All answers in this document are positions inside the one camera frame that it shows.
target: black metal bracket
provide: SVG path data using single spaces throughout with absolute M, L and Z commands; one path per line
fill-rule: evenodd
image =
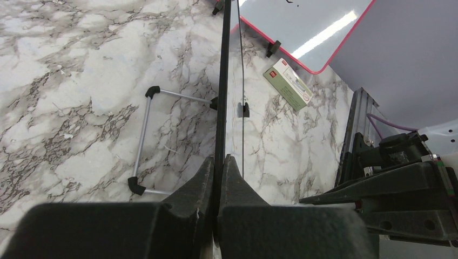
M 269 46 L 267 47 L 266 56 L 270 58 L 272 54 L 275 54 L 277 52 L 280 45 L 281 45 L 281 42 L 279 42 L 278 40 L 275 41 L 275 43 L 269 43 Z

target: white marble countertop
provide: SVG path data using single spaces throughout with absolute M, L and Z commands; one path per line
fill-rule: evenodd
M 0 3 L 0 254 L 43 202 L 159 201 L 127 178 L 151 85 L 217 96 L 222 13 L 212 1 Z M 326 69 L 304 74 L 311 105 L 294 112 L 262 73 L 277 59 L 244 29 L 245 179 L 269 203 L 331 189 L 351 91 Z M 214 153 L 216 112 L 160 95 L 151 107 L 142 185 L 175 190 Z

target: black plastic corner connector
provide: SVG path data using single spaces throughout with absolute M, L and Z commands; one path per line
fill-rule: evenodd
M 142 195 L 143 192 L 145 192 L 146 190 L 146 187 L 143 187 L 138 184 L 138 177 L 136 176 L 128 178 L 127 182 L 129 184 L 129 189 L 135 194 Z
M 157 86 L 157 85 L 156 86 L 151 86 L 150 88 L 148 88 L 148 91 L 146 91 L 145 96 L 153 99 L 154 94 L 156 94 L 156 93 L 160 93 L 160 87 Z

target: glass panel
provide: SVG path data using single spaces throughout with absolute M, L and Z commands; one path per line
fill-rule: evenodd
M 238 0 L 231 3 L 231 26 L 227 73 L 225 154 L 235 157 L 243 175 L 244 68 Z

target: gray wall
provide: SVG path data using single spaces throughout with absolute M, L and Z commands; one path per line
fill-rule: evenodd
M 424 127 L 458 118 L 458 1 L 376 0 L 331 67 L 390 121 Z

